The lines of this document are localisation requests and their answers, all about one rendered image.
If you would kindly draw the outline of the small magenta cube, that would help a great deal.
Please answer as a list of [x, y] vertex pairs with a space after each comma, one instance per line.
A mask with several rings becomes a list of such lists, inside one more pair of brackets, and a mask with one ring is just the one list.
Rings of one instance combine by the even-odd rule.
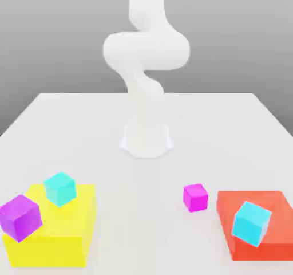
[[183, 202], [191, 213], [206, 210], [208, 193], [201, 183], [187, 185], [184, 187]]

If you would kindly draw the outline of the small turquoise cube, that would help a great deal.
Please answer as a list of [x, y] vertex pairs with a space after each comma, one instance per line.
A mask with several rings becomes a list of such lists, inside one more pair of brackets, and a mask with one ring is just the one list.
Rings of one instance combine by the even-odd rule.
[[64, 172], [59, 172], [43, 183], [49, 201], [62, 207], [77, 197], [76, 183]]

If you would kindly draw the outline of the small sky blue cube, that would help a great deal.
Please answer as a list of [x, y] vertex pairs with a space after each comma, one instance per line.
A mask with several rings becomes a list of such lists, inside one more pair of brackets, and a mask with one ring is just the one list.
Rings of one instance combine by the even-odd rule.
[[272, 211], [245, 201], [235, 213], [231, 234], [258, 248], [270, 223]]

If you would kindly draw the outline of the small purple cube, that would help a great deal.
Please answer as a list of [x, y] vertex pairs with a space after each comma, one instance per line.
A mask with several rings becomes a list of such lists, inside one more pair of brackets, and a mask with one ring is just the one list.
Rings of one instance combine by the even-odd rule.
[[42, 225], [39, 205], [22, 194], [0, 207], [0, 226], [17, 242], [22, 242]]

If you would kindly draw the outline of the large yellow box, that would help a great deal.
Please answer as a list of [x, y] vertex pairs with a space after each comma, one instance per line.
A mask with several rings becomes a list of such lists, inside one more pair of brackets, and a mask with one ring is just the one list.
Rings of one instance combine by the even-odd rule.
[[29, 187], [26, 196], [39, 205], [43, 226], [22, 242], [2, 236], [12, 267], [86, 266], [97, 216], [96, 189], [78, 184], [76, 191], [75, 199], [57, 207], [47, 199], [44, 185]]

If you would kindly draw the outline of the large orange box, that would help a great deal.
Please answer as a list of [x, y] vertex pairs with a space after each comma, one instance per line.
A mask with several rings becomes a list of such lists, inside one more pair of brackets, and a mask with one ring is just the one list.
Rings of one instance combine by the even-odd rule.
[[[235, 213], [245, 201], [272, 212], [259, 247], [232, 235]], [[293, 261], [293, 208], [281, 191], [219, 191], [216, 210], [234, 261]]]

